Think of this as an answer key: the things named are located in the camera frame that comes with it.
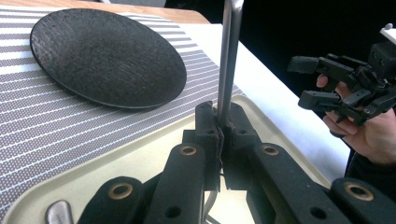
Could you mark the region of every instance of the silver utensil handle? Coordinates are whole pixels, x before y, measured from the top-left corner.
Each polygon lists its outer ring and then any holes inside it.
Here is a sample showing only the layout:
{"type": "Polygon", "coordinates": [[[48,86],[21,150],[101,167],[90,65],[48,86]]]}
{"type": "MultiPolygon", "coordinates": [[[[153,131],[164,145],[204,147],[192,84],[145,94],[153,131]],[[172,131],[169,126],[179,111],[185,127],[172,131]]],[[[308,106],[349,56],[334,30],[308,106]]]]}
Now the silver utensil handle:
{"type": "Polygon", "coordinates": [[[217,114],[220,128],[225,127],[229,117],[243,4],[244,0],[225,0],[224,3],[217,114]]]}

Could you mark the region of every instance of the gray striped cloth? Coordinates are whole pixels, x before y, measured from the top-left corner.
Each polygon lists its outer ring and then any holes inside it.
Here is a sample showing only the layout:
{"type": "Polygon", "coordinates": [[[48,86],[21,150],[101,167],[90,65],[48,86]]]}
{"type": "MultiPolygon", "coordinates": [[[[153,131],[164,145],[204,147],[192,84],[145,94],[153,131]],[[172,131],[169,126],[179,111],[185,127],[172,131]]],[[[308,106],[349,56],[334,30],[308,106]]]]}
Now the gray striped cloth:
{"type": "MultiPolygon", "coordinates": [[[[184,91],[149,112],[99,106],[64,91],[29,47],[32,27],[49,10],[0,7],[0,220],[27,189],[217,101],[219,68],[164,18],[122,14],[167,39],[187,68],[184,91]]],[[[233,94],[241,94],[233,88],[233,94]]]]}

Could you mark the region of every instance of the hand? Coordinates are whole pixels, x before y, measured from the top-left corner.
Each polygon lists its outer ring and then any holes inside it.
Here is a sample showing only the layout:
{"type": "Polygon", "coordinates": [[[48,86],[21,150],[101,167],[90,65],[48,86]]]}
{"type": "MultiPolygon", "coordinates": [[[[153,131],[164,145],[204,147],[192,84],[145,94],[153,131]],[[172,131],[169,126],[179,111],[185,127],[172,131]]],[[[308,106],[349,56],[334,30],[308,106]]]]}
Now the hand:
{"type": "MultiPolygon", "coordinates": [[[[318,87],[323,88],[327,83],[326,76],[318,77],[318,87]]],[[[335,91],[342,98],[350,94],[347,85],[343,82],[338,84],[335,91]]],[[[355,151],[373,164],[396,165],[396,116],[393,109],[367,120],[360,127],[350,119],[344,119],[337,124],[335,123],[337,119],[338,116],[334,112],[326,112],[323,121],[332,132],[344,135],[344,141],[355,151]]]]}

